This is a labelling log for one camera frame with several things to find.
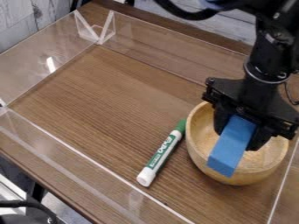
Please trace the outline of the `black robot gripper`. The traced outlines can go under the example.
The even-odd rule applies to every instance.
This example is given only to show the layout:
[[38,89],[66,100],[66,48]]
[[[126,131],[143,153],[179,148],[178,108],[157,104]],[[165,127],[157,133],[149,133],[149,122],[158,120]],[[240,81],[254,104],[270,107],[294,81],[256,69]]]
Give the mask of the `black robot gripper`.
[[245,65],[245,78],[210,77],[202,99],[214,108],[214,129],[221,135],[233,116],[240,116],[257,125],[248,144],[249,151],[258,151],[272,137],[292,140],[299,130],[299,112],[280,93],[294,71],[276,69],[265,72]]

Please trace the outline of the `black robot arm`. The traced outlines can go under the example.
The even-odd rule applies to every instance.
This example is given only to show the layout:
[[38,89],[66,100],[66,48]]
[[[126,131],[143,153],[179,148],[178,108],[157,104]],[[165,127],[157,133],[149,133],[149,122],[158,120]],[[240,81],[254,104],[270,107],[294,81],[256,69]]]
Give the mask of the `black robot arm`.
[[177,17],[206,20],[224,11],[241,10],[257,18],[257,41],[240,80],[210,77],[202,99],[214,107],[214,129],[225,131],[233,116],[257,127],[248,149],[257,151],[273,137],[293,139],[299,110],[288,81],[299,73],[299,0],[200,0],[204,9],[181,8],[171,0],[154,0]]

